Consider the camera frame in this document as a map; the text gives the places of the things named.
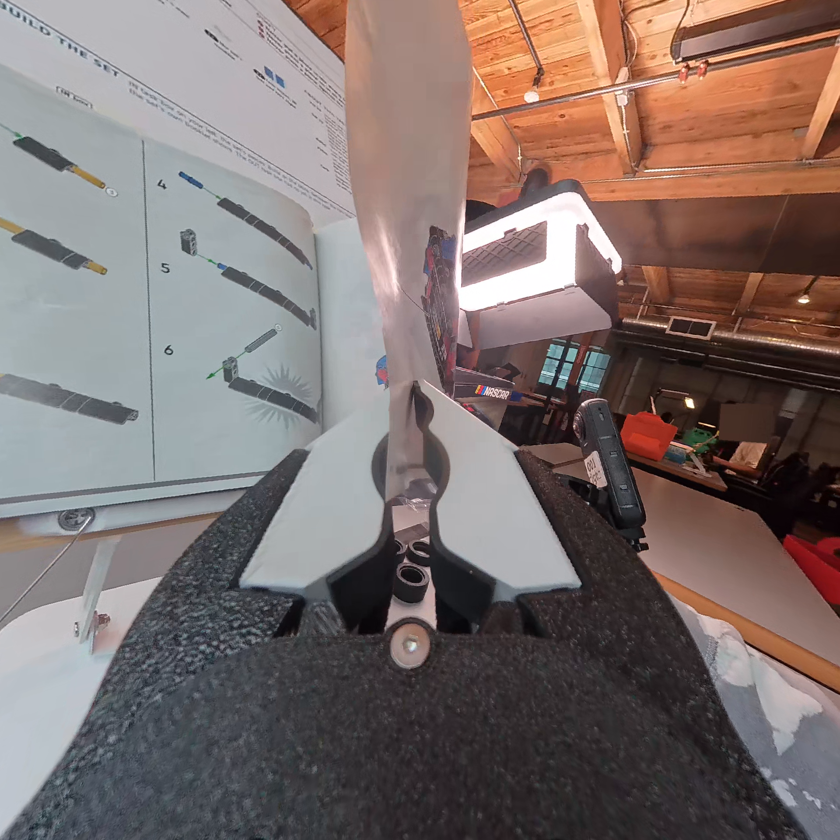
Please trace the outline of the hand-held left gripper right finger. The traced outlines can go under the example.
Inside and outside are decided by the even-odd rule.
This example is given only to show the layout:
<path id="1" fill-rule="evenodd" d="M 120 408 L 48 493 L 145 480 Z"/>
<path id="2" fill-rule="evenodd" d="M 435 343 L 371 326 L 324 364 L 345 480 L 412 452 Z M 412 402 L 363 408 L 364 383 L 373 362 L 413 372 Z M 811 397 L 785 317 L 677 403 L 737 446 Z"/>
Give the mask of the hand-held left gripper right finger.
<path id="1" fill-rule="evenodd" d="M 437 599 L 480 625 L 496 603 L 577 592 L 569 554 L 518 461 L 517 448 L 426 381 L 413 385 Z"/>

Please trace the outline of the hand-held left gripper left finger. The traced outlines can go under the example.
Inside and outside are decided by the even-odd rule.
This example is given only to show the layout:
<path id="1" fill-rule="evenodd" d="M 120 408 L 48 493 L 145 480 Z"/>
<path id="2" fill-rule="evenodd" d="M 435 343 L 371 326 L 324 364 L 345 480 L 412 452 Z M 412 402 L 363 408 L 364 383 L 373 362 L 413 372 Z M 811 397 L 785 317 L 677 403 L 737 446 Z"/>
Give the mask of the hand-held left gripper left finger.
<path id="1" fill-rule="evenodd" d="M 363 408 L 307 447 L 239 576 L 241 589 L 330 602 L 349 630 L 383 619 L 394 581 L 384 500 L 388 408 Z"/>

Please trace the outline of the toy car instruction booklet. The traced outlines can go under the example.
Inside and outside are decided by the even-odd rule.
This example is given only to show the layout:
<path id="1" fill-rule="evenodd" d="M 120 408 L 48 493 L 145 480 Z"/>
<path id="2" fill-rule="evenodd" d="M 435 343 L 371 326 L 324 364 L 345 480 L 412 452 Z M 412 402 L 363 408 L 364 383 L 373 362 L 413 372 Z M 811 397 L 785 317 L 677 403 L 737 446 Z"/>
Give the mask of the toy car instruction booklet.
<path id="1" fill-rule="evenodd" d="M 456 2 L 348 2 L 355 216 L 2 64 L 2 516 L 255 484 L 377 393 L 453 391 L 469 141 Z"/>

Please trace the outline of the orange plastic bin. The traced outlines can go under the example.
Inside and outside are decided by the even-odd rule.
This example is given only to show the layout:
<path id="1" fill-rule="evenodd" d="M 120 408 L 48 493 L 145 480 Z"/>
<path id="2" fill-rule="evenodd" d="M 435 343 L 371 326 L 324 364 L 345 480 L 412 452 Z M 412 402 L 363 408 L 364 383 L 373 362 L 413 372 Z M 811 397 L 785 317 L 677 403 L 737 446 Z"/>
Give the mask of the orange plastic bin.
<path id="1" fill-rule="evenodd" d="M 647 412 L 627 414 L 621 439 L 628 455 L 659 462 L 675 439 L 678 428 L 659 415 Z"/>

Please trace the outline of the black toy car box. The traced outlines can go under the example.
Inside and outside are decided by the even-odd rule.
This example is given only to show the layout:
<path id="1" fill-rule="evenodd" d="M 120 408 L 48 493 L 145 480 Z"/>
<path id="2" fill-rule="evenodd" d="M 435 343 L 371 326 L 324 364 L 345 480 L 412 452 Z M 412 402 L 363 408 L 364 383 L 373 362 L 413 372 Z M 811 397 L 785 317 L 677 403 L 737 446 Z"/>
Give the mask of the black toy car box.
<path id="1" fill-rule="evenodd" d="M 538 394 L 548 341 L 457 349 L 455 399 L 515 445 L 533 442 L 544 415 Z"/>

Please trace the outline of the lit softbox lamp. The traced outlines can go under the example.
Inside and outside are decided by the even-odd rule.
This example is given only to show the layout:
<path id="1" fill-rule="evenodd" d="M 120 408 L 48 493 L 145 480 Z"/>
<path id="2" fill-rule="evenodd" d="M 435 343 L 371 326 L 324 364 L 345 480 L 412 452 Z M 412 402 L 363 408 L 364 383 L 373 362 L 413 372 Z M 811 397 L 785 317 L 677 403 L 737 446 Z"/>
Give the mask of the lit softbox lamp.
<path id="1" fill-rule="evenodd" d="M 490 350 L 610 330 L 622 270 L 582 184 L 542 187 L 465 226 L 458 342 Z"/>

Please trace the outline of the white book stand wooden board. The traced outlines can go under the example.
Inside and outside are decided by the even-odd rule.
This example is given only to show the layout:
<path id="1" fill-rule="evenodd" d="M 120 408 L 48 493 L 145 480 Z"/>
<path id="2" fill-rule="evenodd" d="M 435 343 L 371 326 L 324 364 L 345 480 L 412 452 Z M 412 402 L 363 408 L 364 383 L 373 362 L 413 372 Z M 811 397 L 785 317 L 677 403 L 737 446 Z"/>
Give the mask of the white book stand wooden board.
<path id="1" fill-rule="evenodd" d="M 39 786 L 163 574 L 243 490 L 2 520 L 2 773 Z"/>

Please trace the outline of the metal ceiling pipe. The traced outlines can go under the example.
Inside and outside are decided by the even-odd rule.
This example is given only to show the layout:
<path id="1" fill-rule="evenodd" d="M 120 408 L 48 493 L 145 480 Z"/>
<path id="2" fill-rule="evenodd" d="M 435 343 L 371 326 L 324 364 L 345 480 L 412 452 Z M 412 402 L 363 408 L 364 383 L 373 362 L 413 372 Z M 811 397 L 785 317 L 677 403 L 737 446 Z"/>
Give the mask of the metal ceiling pipe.
<path id="1" fill-rule="evenodd" d="M 471 122 L 484 122 L 491 119 L 505 119 L 507 117 L 530 112 L 539 109 L 559 107 L 564 104 L 573 102 L 583 102 L 595 98 L 603 98 L 606 96 L 613 96 L 618 93 L 629 93 L 636 90 L 646 89 L 661 85 L 670 81 L 678 81 L 681 70 L 672 70 L 670 72 L 643 79 L 628 80 L 625 82 L 615 83 L 609 86 L 585 89 L 572 93 L 566 93 L 553 98 L 541 99 L 535 102 L 524 102 L 516 106 L 505 108 L 497 108 L 485 112 L 474 114 L 470 119 Z"/>

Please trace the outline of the white printed instruction sheet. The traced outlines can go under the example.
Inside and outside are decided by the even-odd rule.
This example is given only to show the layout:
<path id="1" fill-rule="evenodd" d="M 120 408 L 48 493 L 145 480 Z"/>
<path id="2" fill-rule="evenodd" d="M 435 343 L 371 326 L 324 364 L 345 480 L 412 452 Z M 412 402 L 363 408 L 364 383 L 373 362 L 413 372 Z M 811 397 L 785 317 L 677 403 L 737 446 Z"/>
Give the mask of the white printed instruction sheet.
<path id="1" fill-rule="evenodd" d="M 1 3 L 2 64 L 270 187 L 316 228 L 355 216 L 344 67 L 285 2 Z"/>

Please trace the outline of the black ceiling heater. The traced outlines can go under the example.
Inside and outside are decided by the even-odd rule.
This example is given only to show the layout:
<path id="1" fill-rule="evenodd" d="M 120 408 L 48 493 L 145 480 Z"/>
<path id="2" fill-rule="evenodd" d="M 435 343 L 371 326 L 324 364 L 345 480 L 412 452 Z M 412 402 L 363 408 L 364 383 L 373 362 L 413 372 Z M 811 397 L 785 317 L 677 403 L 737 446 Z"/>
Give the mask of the black ceiling heater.
<path id="1" fill-rule="evenodd" d="M 783 1 L 677 28 L 669 54 L 677 65 L 772 46 L 839 28 L 838 1 Z"/>

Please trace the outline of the silver ceiling duct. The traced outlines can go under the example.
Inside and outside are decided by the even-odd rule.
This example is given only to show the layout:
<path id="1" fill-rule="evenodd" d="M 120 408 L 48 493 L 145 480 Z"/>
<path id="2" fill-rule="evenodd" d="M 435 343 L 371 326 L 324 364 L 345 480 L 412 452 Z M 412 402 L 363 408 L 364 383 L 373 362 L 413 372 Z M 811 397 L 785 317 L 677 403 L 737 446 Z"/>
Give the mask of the silver ceiling duct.
<path id="1" fill-rule="evenodd" d="M 693 318 L 622 318 L 617 327 L 624 335 L 666 337 L 715 344 L 720 347 L 767 351 L 776 354 L 801 354 L 822 360 L 838 360 L 838 343 L 821 339 L 737 331 L 717 321 Z"/>

